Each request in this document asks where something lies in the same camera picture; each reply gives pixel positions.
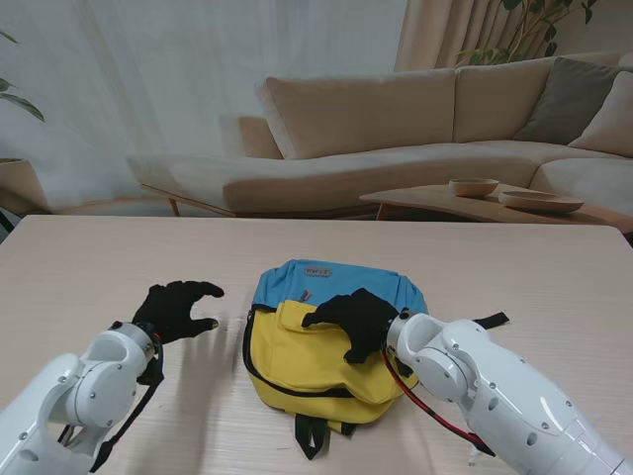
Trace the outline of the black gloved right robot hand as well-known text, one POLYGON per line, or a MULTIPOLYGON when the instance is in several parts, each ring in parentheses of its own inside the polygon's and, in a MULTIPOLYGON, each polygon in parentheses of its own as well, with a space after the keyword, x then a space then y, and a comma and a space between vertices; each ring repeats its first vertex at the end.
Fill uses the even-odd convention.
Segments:
POLYGON ((307 313, 302 327, 329 324, 348 336, 350 348, 343 358, 348 364, 362 364, 387 340, 389 327, 400 313, 387 301, 365 288, 335 296, 307 313))

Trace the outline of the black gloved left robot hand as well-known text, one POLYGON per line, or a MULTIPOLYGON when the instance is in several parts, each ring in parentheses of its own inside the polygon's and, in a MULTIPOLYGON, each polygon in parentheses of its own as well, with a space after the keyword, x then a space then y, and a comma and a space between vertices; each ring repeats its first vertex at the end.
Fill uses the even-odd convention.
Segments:
POLYGON ((151 330, 163 344, 193 338, 214 330, 218 321, 212 318, 193 320, 193 306, 204 297, 220 298, 224 290, 207 281, 174 281, 153 285, 136 311, 132 323, 151 330))

